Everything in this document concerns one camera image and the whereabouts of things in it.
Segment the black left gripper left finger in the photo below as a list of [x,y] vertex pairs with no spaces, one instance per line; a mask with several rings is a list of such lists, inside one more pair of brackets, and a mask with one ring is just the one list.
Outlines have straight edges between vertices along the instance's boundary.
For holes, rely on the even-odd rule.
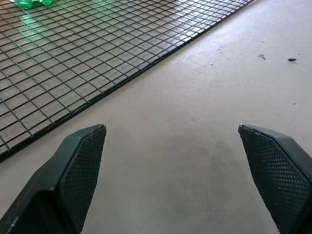
[[0,220],[2,234],[79,234],[93,199],[106,137],[94,125],[67,136]]

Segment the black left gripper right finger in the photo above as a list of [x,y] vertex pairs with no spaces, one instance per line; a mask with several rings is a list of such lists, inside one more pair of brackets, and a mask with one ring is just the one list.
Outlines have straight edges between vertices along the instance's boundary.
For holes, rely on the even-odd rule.
[[253,181],[281,234],[312,232],[312,158],[291,137],[240,124]]

